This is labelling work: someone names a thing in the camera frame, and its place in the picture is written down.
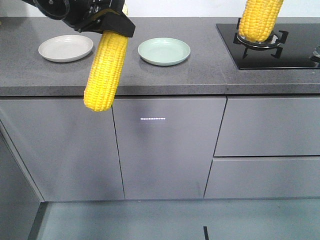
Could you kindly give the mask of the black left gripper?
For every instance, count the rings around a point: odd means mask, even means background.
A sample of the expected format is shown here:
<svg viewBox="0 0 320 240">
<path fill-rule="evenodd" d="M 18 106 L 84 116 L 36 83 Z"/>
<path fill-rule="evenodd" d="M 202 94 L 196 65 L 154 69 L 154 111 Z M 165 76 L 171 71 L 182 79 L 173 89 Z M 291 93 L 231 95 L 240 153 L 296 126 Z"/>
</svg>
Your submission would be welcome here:
<svg viewBox="0 0 320 240">
<path fill-rule="evenodd" d="M 122 13 L 123 0 L 33 0 L 45 16 L 60 20 L 77 32 L 109 31 L 132 38 L 135 24 Z"/>
</svg>

